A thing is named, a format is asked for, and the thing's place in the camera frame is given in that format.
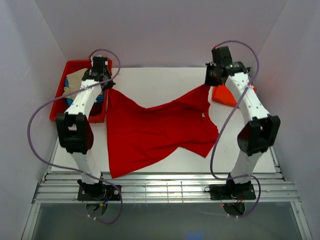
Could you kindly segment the red t shirt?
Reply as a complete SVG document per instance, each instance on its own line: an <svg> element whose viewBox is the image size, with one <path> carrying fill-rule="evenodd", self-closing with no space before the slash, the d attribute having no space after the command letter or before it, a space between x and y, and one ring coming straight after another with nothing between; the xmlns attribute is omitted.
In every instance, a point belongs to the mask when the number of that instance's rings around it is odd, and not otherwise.
<svg viewBox="0 0 320 240"><path fill-rule="evenodd" d="M109 90L106 136L111 177L153 165L178 148L205 158L219 136L209 116L209 91L200 85L171 102L145 108L120 91Z"/></svg>

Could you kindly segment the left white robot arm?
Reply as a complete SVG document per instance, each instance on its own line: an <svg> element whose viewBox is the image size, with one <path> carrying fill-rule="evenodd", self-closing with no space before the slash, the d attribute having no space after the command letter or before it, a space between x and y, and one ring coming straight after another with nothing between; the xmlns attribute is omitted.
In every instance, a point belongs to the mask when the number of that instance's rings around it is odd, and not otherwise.
<svg viewBox="0 0 320 240"><path fill-rule="evenodd" d="M114 85L108 81L102 85L89 87L111 79L110 72L105 70L87 69L82 77L80 90L72 104L64 113L56 116L56 128L59 144L75 160L82 177L77 181L85 195L100 200L106 195L106 187L90 150L94 143L94 134L89 124L89 115L96 98L107 88Z"/></svg>

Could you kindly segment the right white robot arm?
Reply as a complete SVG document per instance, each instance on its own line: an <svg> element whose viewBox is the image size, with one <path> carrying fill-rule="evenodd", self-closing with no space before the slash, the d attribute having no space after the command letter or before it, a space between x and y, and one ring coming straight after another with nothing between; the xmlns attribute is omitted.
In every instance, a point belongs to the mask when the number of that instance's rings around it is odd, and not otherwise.
<svg viewBox="0 0 320 240"><path fill-rule="evenodd" d="M225 184L211 184L208 192L211 200L235 200L256 198L251 182L253 170L269 147L274 145L281 120L271 115L257 97L246 68L241 62L227 65L206 64L205 85L224 85L236 100L244 127L237 136L239 155Z"/></svg>

